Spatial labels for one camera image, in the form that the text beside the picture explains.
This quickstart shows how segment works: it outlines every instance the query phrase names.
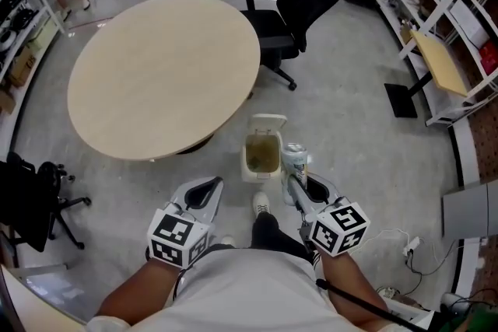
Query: white sneaker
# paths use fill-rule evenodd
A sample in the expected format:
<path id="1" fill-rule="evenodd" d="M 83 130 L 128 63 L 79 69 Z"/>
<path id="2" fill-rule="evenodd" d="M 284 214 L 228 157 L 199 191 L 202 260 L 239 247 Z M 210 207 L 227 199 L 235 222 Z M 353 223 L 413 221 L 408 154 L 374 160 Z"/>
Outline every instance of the white sneaker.
<path id="1" fill-rule="evenodd" d="M 90 0 L 82 0 L 81 1 L 83 10 L 87 10 L 90 7 Z"/>
<path id="2" fill-rule="evenodd" d="M 252 198 L 252 208 L 254 209 L 256 217 L 263 211 L 270 213 L 270 201 L 264 192 L 259 191 L 254 194 L 254 197 Z"/>
<path id="3" fill-rule="evenodd" d="M 237 247 L 237 245 L 235 244 L 235 239 L 232 236 L 224 236 L 221 239 L 220 243 L 223 245 L 231 245 L 234 248 Z"/>
<path id="4" fill-rule="evenodd" d="M 69 14 L 71 14 L 72 10 L 68 7 L 67 9 L 64 9 L 61 11 L 61 17 L 62 21 L 65 21 L 68 19 Z"/>

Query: open bin lid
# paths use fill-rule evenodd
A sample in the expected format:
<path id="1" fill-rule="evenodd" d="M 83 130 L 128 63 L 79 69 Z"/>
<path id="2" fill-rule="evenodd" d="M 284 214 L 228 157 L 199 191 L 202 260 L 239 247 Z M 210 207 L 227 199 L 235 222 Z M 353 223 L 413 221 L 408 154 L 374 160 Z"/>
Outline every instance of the open bin lid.
<path id="1" fill-rule="evenodd" d="M 249 122 L 249 135 L 275 135 L 286 122 L 285 115 L 254 114 Z"/>

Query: black pants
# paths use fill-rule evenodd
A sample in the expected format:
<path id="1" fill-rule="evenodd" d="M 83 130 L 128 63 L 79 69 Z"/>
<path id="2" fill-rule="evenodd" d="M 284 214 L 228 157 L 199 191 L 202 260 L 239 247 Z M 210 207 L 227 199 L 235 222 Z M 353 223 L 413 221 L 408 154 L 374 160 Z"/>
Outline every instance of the black pants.
<path id="1" fill-rule="evenodd" d="M 258 215 L 252 226 L 251 249 L 274 250 L 275 252 L 284 252 L 300 257 L 313 264 L 313 255 L 308 253 L 302 243 L 297 242 L 290 236 L 280 231 L 279 222 L 274 215 L 263 211 Z M 231 245 L 217 243 L 210 246 L 203 254 L 211 253 L 215 250 L 233 249 Z"/>

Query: black office chair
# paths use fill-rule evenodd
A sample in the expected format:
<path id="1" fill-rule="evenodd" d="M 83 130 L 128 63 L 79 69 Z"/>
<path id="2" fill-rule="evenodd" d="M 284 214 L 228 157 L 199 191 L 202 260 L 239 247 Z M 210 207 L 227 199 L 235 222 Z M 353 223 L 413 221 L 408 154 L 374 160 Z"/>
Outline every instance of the black office chair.
<path id="1" fill-rule="evenodd" d="M 280 65 L 282 59 L 295 58 L 306 51 L 308 28 L 338 0 L 277 0 L 275 10 L 256 10 L 254 0 L 246 0 L 247 10 L 242 11 L 258 35 L 261 64 L 289 82 L 295 90 L 296 83 Z"/>
<path id="2" fill-rule="evenodd" d="M 16 254 L 16 245 L 28 243 L 39 252 L 43 252 L 48 239 L 54 239 L 54 222 L 57 219 L 68 234 L 70 240 L 84 249 L 85 245 L 78 242 L 61 216 L 61 211 L 83 202 L 87 206 L 92 201 L 88 197 L 74 200 L 59 197 L 61 181 L 74 181 L 74 176 L 68 176 L 64 165 L 43 163 L 38 171 L 31 163 L 21 159 L 19 155 L 10 152 L 7 163 L 0 163 L 0 181 L 5 195 L 0 201 L 0 222 L 10 225 L 20 238 L 3 236 L 12 255 Z"/>

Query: beverage can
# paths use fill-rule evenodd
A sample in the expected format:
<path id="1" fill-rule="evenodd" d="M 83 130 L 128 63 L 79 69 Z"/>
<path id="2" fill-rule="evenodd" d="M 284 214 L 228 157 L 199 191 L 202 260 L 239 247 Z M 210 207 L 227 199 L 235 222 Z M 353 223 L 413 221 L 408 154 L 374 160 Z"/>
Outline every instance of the beverage can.
<path id="1" fill-rule="evenodd" d="M 294 175 L 306 188 L 308 178 L 308 151 L 306 147 L 294 142 L 284 145 L 282 161 L 287 173 Z"/>

